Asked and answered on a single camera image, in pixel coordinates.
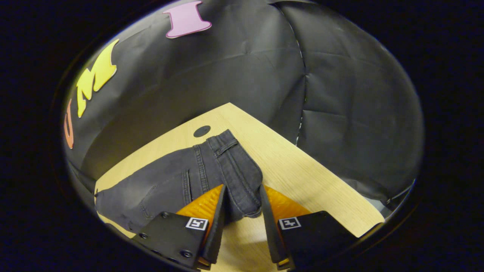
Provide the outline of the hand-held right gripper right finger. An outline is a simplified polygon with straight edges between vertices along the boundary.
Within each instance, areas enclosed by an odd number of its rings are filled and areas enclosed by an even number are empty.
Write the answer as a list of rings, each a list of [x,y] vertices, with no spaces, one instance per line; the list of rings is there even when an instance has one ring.
[[[310,212],[266,185],[260,196],[268,250],[277,270],[308,269],[341,255],[357,241],[327,211]]]

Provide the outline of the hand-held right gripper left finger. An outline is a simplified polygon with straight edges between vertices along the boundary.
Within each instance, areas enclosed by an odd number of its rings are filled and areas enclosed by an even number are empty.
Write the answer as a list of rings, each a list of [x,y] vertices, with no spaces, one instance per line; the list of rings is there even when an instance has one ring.
[[[227,187],[220,185],[176,213],[161,212],[133,241],[190,270],[209,270],[219,255],[228,202]]]

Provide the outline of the dark grey jeans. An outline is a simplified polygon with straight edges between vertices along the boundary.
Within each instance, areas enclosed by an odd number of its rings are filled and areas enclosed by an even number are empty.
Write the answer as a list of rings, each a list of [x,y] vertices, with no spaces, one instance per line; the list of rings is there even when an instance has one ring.
[[[260,167],[230,130],[176,150],[95,194],[95,209],[123,229],[140,231],[161,212],[178,212],[209,190],[228,188],[229,221],[261,213]]]

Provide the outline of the black backdrop cloth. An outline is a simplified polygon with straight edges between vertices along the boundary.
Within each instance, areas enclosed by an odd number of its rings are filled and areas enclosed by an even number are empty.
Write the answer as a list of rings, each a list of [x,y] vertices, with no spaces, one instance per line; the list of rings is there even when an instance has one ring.
[[[68,184],[95,183],[135,150],[225,103],[273,129],[368,199],[395,209],[418,176],[422,109],[371,34],[306,0],[201,0],[209,29],[168,38],[168,9],[95,41],[69,86]]]

